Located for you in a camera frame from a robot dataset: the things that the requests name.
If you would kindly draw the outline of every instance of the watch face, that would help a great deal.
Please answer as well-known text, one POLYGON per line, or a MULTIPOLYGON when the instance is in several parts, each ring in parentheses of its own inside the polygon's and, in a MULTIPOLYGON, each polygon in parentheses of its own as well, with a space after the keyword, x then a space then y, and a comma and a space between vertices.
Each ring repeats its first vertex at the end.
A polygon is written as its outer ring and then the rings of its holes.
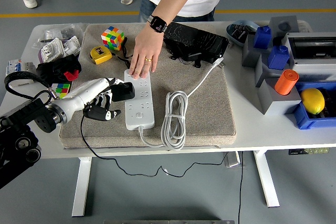
POLYGON ((153 17, 151 27, 154 28, 158 33, 161 33, 166 27, 166 22, 159 17, 153 17))

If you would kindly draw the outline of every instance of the blue tray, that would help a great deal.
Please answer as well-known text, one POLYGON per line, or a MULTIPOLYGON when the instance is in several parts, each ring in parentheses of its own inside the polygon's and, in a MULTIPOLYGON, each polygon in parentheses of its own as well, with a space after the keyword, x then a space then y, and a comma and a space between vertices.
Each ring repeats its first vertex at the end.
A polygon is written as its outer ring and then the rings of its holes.
POLYGON ((226 27, 226 33, 227 36, 229 37, 230 40, 232 40, 234 43, 236 43, 237 45, 243 47, 244 43, 239 42, 238 40, 236 40, 234 37, 232 37, 232 33, 233 33, 233 29, 232 29, 232 25, 241 25, 241 26, 248 26, 250 27, 253 31, 257 31, 258 29, 258 25, 253 23, 252 21, 249 20, 238 20, 236 22, 233 22, 231 25, 228 25, 226 27))
MULTIPOLYGON (((316 88, 336 90, 336 81, 320 81, 320 82, 297 82, 296 88, 299 93, 304 89, 316 88)), ((309 118, 304 108, 303 103, 296 107, 294 110, 294 116, 296 124, 300 130, 308 130, 310 128, 322 128, 322 127, 336 127, 336 118, 309 118)))

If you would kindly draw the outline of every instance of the yellow floor line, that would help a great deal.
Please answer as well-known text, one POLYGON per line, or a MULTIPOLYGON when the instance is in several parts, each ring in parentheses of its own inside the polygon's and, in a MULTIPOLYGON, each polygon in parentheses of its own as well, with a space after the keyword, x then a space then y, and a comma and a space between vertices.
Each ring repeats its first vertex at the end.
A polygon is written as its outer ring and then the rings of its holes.
MULTIPOLYGON (((336 9, 246 9, 216 10, 217 14, 253 14, 253 13, 336 13, 336 9)), ((124 16, 138 15, 138 11, 129 12, 84 12, 84 13, 21 13, 0 14, 0 18, 36 18, 36 17, 71 17, 71 16, 124 16)))

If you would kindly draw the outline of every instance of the black wire on floor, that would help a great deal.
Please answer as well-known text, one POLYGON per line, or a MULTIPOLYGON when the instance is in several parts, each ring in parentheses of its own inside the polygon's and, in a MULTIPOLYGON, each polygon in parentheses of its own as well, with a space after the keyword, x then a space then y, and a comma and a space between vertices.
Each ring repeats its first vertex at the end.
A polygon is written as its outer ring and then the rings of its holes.
POLYGON ((240 179, 240 188, 239 188, 239 210, 238 210, 238 224, 240 224, 240 208, 241 208, 241 203, 242 203, 242 183, 243 183, 243 167, 244 167, 244 158, 243 158, 243 153, 242 152, 241 154, 241 171, 242 171, 242 177, 240 179))
POLYGON ((218 163, 218 164, 213 164, 213 163, 198 163, 198 162, 194 162, 187 170, 185 170, 184 171, 184 173, 183 173, 183 175, 174 175, 174 174, 170 174, 170 173, 168 173, 166 170, 164 170, 164 168, 162 167, 162 165, 156 170, 156 173, 154 174, 154 175, 147 175, 147 174, 131 174, 131 173, 128 173, 128 172, 126 172, 126 170, 125 169, 123 169, 120 165, 119 165, 119 163, 118 163, 118 161, 115 159, 115 158, 113 158, 113 157, 101 157, 101 156, 99 156, 97 153, 95 153, 94 152, 94 150, 92 149, 92 147, 88 144, 88 142, 85 140, 85 137, 84 137, 84 135, 83 135, 83 121, 84 121, 84 116, 82 117, 82 120, 81 120, 81 122, 80 122, 80 134, 82 135, 82 139, 83 139, 83 141, 84 141, 84 143, 86 144, 86 146, 92 151, 92 153, 97 157, 97 158, 100 158, 100 159, 103 159, 103 160, 114 160, 115 161, 115 163, 116 163, 116 165, 117 165, 117 167, 119 168, 119 169, 121 169, 126 175, 129 175, 129 176, 145 176, 145 177, 155 177, 158 173, 159 173, 159 170, 162 170, 165 174, 167 174, 167 175, 170 175, 170 176, 173 176, 173 177, 176 177, 176 178, 182 178, 185 174, 186 174, 186 172, 189 170, 189 169, 191 169, 191 167, 193 167, 195 164, 197 164, 197 165, 221 165, 223 162, 224 162, 224 159, 225 159, 225 157, 226 157, 226 155, 227 155, 227 152, 226 152, 226 154, 224 155, 224 157, 223 157, 223 159, 222 159, 222 161, 220 162, 220 163, 218 163))

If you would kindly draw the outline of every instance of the small rubik's cube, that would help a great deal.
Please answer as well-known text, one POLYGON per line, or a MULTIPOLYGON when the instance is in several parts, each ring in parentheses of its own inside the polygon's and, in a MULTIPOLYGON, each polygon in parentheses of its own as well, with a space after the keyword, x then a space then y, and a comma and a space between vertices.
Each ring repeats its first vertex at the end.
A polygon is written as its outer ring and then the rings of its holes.
POLYGON ((104 46, 106 46, 110 50, 121 50, 121 43, 124 41, 125 36, 124 32, 110 26, 105 32, 102 33, 101 39, 103 40, 104 46))
POLYGON ((65 97, 70 91, 70 84, 53 83, 51 87, 60 99, 65 97))

